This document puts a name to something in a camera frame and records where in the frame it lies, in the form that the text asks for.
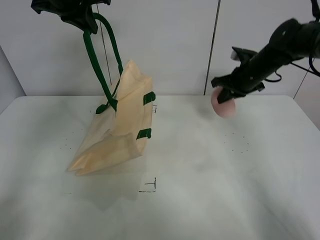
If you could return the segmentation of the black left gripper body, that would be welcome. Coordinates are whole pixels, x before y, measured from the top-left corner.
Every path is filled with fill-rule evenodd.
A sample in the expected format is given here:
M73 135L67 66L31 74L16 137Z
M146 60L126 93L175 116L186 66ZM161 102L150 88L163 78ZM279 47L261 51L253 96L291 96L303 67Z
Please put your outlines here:
M111 0L33 0L31 8L37 13L49 12L82 31L96 34L98 25L94 18L92 5L111 4Z

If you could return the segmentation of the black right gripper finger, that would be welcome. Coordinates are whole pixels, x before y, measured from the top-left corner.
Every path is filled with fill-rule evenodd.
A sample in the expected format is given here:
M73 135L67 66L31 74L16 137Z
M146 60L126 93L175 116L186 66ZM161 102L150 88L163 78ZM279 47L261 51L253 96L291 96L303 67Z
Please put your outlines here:
M218 94L217 102L223 104L231 99L237 98L237 93L233 89L222 88Z
M222 87L222 88L232 88L233 83L231 79L231 74L216 76L211 80L211 86L213 88Z

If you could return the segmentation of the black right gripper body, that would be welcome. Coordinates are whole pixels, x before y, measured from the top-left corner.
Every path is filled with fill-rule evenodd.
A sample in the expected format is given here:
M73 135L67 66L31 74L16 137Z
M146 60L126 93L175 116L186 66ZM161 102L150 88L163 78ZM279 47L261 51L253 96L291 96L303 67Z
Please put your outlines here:
M257 90L257 86L275 72L275 49L265 46L261 51L232 47L231 58L239 60L240 66L231 73L231 92L245 96Z

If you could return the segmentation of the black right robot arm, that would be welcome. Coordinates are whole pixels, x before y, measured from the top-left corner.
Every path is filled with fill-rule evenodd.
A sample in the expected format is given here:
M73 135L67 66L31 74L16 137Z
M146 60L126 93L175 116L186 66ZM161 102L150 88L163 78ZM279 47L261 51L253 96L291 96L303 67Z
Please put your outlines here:
M221 87L217 102L264 90L264 81L271 74L294 61L320 57L320 24L316 21L301 24L292 18L282 23L272 34L268 44L259 52L239 47L232 48L232 57L240 62L231 74L215 77L212 87Z

